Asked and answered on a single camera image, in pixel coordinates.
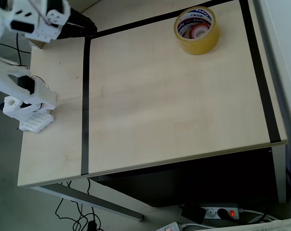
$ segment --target white power strip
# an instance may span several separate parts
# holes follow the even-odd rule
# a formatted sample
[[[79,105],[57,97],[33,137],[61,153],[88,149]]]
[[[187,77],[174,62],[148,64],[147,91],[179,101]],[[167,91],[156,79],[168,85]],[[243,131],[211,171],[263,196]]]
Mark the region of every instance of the white power strip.
[[[182,229],[176,222],[173,222],[156,231],[182,231]]]
[[[221,219],[217,212],[219,209],[225,209],[231,218],[238,220],[240,218],[240,213],[236,207],[201,207],[206,210],[204,219]]]

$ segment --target white wall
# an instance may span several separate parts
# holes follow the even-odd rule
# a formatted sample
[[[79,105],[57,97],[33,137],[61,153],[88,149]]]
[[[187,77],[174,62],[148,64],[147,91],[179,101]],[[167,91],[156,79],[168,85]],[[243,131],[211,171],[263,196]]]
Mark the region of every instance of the white wall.
[[[291,170],[291,0],[259,0],[264,20],[264,42],[269,45],[271,71],[284,118],[289,144],[287,166]]]

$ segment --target white plastic part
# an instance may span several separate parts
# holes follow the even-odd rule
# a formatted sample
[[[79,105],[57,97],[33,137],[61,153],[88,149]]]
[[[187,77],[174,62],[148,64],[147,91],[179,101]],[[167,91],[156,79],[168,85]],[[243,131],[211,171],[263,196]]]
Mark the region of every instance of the white plastic part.
[[[21,131],[29,130],[38,133],[52,121],[54,121],[53,115],[45,112],[33,112],[27,121],[19,123],[19,129]]]
[[[40,78],[33,76],[32,79],[35,80],[34,93],[25,100],[25,103],[32,105],[42,103],[41,111],[53,110],[56,106],[57,93],[51,91]]]
[[[156,231],[182,231],[182,229],[176,222],[173,222]]]
[[[11,118],[15,118],[19,121],[27,121],[33,111],[38,110],[41,104],[35,104],[28,107],[21,108],[23,101],[13,97],[7,96],[4,98],[3,113]]]
[[[0,26],[7,27],[10,31],[22,33],[26,38],[50,42],[51,39],[57,39],[63,25],[67,22],[70,16],[70,5],[67,0],[63,2],[63,13],[57,10],[51,10],[47,13],[47,0],[35,0],[36,9],[27,0],[10,1],[8,10],[0,8]],[[48,25],[37,12],[49,17],[52,24]],[[12,28],[12,22],[24,23],[27,25],[27,30],[17,30],[17,27]]]
[[[16,77],[31,76],[31,72],[27,68],[17,66],[18,64],[8,64],[4,60],[0,58],[0,91],[19,100],[28,99],[30,92],[19,87],[8,75]]]

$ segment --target table top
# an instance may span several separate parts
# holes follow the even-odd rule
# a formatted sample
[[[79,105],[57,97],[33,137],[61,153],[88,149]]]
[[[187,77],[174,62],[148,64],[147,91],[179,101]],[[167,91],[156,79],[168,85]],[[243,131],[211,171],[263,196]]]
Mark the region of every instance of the table top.
[[[100,31],[204,2],[101,0],[84,14]],[[249,10],[210,7],[221,37],[204,55],[179,47],[176,17],[92,39],[90,50],[84,38],[34,48],[32,74],[58,93],[57,107],[40,133],[24,132],[18,185],[286,144],[253,1],[243,2]]]

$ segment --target white robotic arm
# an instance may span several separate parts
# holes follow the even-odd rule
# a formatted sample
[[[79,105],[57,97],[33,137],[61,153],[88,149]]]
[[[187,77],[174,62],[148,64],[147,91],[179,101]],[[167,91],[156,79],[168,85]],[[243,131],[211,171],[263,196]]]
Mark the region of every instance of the white robotic arm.
[[[0,0],[0,38],[5,28],[44,42],[97,32],[66,0]],[[9,75],[18,78],[17,84]],[[31,77],[28,67],[0,58],[0,91],[9,95],[3,113],[19,120],[19,129],[39,132],[54,120],[49,112],[56,107],[57,94],[41,78]]]

